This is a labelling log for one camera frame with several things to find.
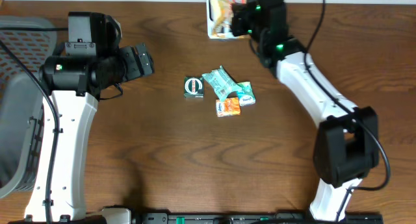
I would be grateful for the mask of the yellow white snack bag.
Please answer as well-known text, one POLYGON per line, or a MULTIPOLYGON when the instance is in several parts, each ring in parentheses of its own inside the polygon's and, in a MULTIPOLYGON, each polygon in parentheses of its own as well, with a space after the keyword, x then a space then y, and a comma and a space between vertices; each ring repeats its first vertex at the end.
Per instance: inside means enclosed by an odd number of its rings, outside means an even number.
POLYGON ((234 36, 231 32, 233 17, 232 4, 247 3, 247 0, 206 0, 207 35, 212 40, 234 40, 244 36, 234 36))

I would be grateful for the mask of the green Zam-Buk box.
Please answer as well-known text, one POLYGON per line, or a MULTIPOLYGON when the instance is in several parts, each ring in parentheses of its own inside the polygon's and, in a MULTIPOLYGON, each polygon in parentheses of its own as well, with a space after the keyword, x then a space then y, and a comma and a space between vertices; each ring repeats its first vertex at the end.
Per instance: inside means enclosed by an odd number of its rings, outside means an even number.
POLYGON ((204 80, 202 77, 185 77, 184 78, 184 97, 186 98, 203 98, 204 97, 204 80))

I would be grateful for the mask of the teal wet wipes pack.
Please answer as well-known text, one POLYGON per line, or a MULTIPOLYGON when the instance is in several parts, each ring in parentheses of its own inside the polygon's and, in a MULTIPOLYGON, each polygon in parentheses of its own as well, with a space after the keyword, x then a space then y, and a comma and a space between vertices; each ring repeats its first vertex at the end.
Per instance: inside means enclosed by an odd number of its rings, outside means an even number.
POLYGON ((220 101, 225 101, 232 92, 242 91, 242 87, 228 75, 223 66, 204 73, 202 77, 213 88, 220 101))

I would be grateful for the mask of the green Kleenex tissue pack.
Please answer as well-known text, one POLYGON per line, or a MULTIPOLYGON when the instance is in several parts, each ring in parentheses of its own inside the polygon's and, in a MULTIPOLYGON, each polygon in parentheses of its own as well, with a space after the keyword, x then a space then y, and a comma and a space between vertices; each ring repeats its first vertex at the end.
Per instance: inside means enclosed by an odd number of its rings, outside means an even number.
POLYGON ((237 92, 240 106, 253 105, 256 102, 255 95, 253 93, 251 82, 240 82, 238 85, 242 88, 237 92))

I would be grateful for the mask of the orange Kleenex tissue pack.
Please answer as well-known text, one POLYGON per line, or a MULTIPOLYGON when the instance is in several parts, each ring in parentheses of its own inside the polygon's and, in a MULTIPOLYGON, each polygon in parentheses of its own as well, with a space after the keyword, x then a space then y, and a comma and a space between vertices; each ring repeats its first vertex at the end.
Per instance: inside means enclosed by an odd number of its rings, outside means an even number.
POLYGON ((217 99, 215 107, 216 115, 220 118, 241 114, 239 99, 237 97, 227 98, 224 101, 217 99))

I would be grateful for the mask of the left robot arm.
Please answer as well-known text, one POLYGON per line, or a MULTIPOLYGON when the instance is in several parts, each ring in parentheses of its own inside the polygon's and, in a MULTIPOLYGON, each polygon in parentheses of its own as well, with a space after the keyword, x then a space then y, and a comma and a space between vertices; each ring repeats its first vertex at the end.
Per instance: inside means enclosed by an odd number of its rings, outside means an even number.
POLYGON ((121 47, 112 17, 70 12, 63 55, 40 68, 44 130, 34 189, 25 223, 130 223, 126 208, 89 214, 84 195, 88 137, 101 92, 154 72, 144 44, 121 47))

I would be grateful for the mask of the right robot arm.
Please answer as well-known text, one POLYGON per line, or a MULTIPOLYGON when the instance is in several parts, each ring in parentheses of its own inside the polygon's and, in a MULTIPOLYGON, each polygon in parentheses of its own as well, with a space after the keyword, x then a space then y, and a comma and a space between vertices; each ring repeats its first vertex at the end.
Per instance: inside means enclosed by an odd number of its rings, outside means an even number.
POLYGON ((317 127, 313 165, 319 177, 305 214, 283 213, 283 223, 381 223, 379 214, 348 214, 352 194, 384 155, 378 117, 341 94, 320 72, 309 46, 289 33, 285 0, 234 3, 231 31, 249 36, 265 68, 299 100, 317 127))

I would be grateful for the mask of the white barcode scanner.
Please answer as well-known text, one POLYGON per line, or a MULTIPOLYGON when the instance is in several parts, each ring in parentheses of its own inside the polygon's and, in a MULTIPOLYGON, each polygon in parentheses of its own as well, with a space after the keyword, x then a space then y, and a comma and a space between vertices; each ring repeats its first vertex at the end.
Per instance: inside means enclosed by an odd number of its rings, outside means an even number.
POLYGON ((241 40, 248 36, 234 36, 231 32, 233 13, 229 1, 206 0, 207 35, 211 40, 241 40))

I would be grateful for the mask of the grey plastic mesh basket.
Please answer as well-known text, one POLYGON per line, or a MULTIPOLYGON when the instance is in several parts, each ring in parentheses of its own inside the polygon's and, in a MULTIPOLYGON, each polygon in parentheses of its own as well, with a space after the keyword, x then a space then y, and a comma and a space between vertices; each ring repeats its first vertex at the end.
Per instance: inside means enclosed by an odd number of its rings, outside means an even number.
MULTIPOLYGON (((57 44, 51 28, 42 18, 1 16, 1 41, 37 75, 57 44)), ((34 188, 44 126, 42 99, 29 76, 1 51, 1 197, 34 188)))

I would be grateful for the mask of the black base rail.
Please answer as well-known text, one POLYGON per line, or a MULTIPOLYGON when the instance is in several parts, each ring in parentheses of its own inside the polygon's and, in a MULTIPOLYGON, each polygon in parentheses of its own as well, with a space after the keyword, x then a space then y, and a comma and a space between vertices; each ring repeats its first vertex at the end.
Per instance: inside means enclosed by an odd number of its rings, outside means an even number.
POLYGON ((324 223, 313 219, 300 211, 283 211, 278 213, 176 213, 138 212, 125 206, 107 206, 98 212, 87 213, 83 219, 72 219, 68 214, 61 214, 56 224, 276 224, 276 223, 324 223))

